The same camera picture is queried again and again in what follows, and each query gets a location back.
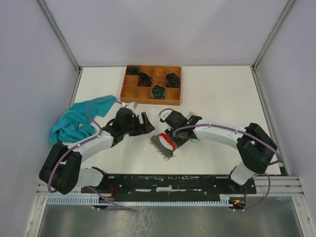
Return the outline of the key with yellow tag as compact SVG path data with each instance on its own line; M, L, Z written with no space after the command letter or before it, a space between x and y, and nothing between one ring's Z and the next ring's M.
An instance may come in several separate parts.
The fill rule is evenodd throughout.
M199 114L194 113L194 112L189 112L187 118L191 117L191 116L199 116Z

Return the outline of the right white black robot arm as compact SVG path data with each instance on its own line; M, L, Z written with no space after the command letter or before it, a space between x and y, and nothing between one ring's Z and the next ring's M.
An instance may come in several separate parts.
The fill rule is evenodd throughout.
M264 174L270 165L280 161L277 145L256 123L246 127L228 126L208 121L200 116L183 116L180 112L165 109L158 115L160 122L169 128L165 130L166 141L179 148L189 140L210 140L236 149L241 162L226 181L227 189L238 193L248 179Z

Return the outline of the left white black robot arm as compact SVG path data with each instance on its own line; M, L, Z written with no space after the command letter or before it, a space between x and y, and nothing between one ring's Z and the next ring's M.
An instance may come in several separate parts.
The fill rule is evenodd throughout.
M145 112L136 115L131 109L120 108L116 117L102 127L100 133L71 146L63 143L53 145L39 172L39 179L47 184L51 193L66 195L75 187L86 186L103 193L109 188L109 180L104 177L106 173L97 167L82 168L81 164L95 154L114 147L125 135L139 136L154 130Z

